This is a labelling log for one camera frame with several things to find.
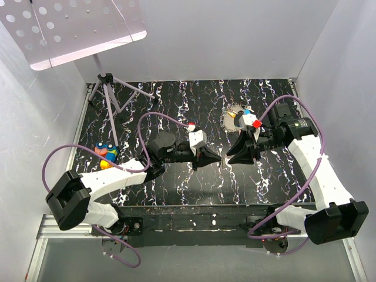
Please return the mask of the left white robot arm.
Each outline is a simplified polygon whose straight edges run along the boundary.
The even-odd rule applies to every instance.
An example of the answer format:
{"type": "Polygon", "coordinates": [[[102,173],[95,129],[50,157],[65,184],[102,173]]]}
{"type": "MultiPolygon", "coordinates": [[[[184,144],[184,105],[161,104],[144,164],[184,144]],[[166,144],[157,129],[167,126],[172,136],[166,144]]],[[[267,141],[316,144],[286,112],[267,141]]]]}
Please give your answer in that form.
{"type": "Polygon", "coordinates": [[[137,158],[118,167],[92,173],[66,171],[46,197],[59,228],[70,230],[81,223],[99,225],[118,235],[125,228],[119,209],[103,204],[98,198],[122,188],[144,184],[165,172],[167,163],[191,163],[193,170],[221,161],[221,156],[206,145],[202,130],[189,133],[189,139],[178,143],[172,132],[161,132],[146,145],[137,158]]]}

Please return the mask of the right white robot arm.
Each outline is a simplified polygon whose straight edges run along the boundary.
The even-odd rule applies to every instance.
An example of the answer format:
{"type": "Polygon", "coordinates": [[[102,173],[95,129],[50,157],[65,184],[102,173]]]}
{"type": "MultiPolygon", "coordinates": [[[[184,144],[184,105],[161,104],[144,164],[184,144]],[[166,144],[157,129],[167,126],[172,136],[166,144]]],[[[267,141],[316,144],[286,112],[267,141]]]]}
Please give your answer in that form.
{"type": "Polygon", "coordinates": [[[364,201],[356,201],[340,182],[314,122],[308,117],[294,117],[286,103],[268,112],[270,127],[266,131],[250,110],[241,110],[237,116],[240,135],[227,153],[231,157],[229,164],[252,165],[261,153],[286,147],[302,169],[304,186],[311,189],[315,200],[315,210],[297,207],[293,199],[269,207],[266,217],[249,228],[247,235],[265,240],[268,236],[262,235],[262,229],[281,232],[281,236],[297,230],[305,232],[316,245],[355,237],[369,208],[364,201]]]}

